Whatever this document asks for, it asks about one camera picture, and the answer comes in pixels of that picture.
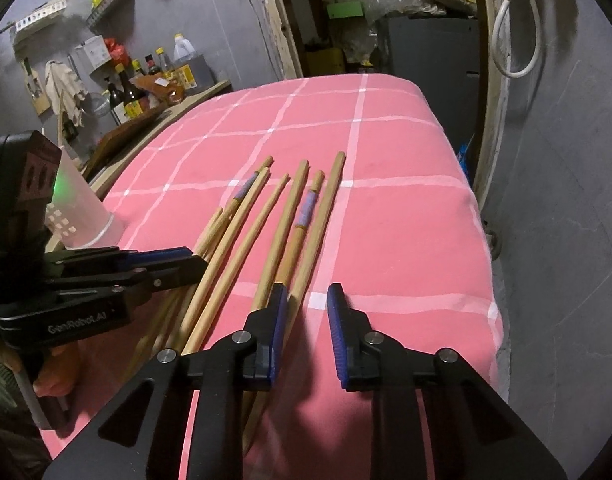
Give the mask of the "person's left hand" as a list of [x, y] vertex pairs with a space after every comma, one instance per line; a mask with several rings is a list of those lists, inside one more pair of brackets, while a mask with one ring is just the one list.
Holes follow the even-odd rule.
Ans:
[[67, 396], [77, 382], [82, 358], [77, 342], [52, 348], [33, 388], [38, 398]]

